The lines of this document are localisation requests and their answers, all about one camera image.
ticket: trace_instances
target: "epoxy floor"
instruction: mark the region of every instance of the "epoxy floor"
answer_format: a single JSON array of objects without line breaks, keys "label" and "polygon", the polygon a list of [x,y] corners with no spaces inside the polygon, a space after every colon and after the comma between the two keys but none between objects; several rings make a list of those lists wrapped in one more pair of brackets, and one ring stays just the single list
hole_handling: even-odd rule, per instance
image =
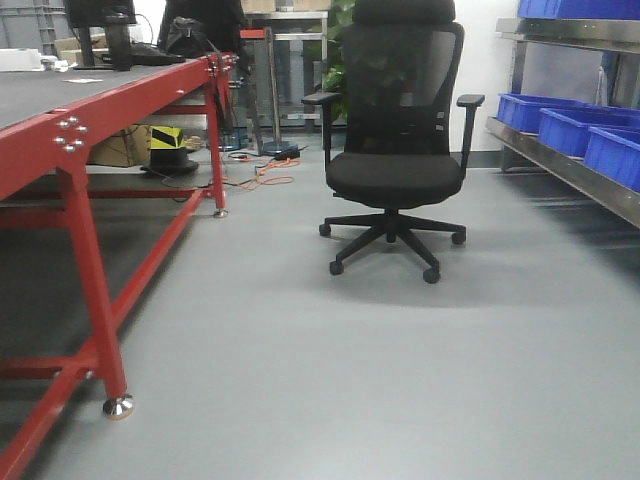
[{"label": "epoxy floor", "polygon": [[[26,479],[640,478],[637,229],[550,175],[474,168],[461,194],[413,212],[468,227],[464,247],[418,234],[440,283],[384,241],[332,277],[360,230],[317,226],[366,208],[331,196],[317,144],[267,175],[295,181],[228,187],[224,220],[203,204],[130,314],[133,415],[102,418],[87,382]],[[175,208],[96,202],[113,292]],[[2,232],[3,352],[82,342],[67,244]],[[0,384],[0,445],[37,393]]]}]

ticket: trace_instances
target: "gray table surface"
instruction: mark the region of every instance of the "gray table surface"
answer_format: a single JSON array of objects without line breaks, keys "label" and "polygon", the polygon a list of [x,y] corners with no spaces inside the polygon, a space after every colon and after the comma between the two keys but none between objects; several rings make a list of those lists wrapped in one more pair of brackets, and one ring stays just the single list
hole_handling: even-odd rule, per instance
[{"label": "gray table surface", "polygon": [[[0,73],[0,130],[168,68],[171,66],[134,66],[128,72],[110,70],[69,70],[65,73],[2,72]],[[101,81],[94,83],[66,81],[76,78]]]}]

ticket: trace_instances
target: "metal foot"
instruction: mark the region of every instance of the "metal foot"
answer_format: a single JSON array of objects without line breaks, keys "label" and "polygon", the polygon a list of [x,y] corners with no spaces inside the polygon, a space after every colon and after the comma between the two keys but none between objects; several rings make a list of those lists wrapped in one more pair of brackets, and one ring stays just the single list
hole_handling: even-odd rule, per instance
[{"label": "metal foot", "polygon": [[122,420],[133,412],[133,397],[125,393],[124,397],[110,398],[102,405],[102,412],[109,420]]}]

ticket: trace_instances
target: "table leg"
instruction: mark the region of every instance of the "table leg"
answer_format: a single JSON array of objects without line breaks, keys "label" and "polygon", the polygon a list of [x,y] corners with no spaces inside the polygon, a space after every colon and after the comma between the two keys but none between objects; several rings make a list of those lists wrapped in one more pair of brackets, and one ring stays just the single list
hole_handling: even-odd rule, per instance
[{"label": "table leg", "polygon": [[216,201],[216,212],[214,217],[224,218],[228,215],[225,210],[226,198],[224,193],[224,184],[222,183],[222,161],[220,160],[220,144],[218,142],[218,116],[215,105],[214,95],[216,90],[212,83],[204,85],[205,110],[207,115],[207,132],[209,135],[209,147],[211,150],[211,169],[213,174],[213,196]]},{"label": "table leg", "polygon": [[104,381],[108,400],[104,412],[120,419],[132,410],[122,356],[116,336],[116,323],[109,297],[98,236],[87,192],[89,179],[84,166],[72,173],[58,170],[62,198],[65,202],[67,226],[93,330],[92,341],[98,357],[98,374]]}]

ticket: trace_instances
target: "extension cord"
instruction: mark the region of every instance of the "extension cord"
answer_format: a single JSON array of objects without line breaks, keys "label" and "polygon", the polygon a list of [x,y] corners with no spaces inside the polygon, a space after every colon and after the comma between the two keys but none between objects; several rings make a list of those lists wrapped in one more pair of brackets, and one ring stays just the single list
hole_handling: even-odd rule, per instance
[{"label": "extension cord", "polygon": [[282,161],[282,160],[292,160],[294,158],[298,158],[300,156],[300,150],[297,148],[292,148],[291,150],[285,150],[284,152],[276,153],[273,156],[274,160]]}]

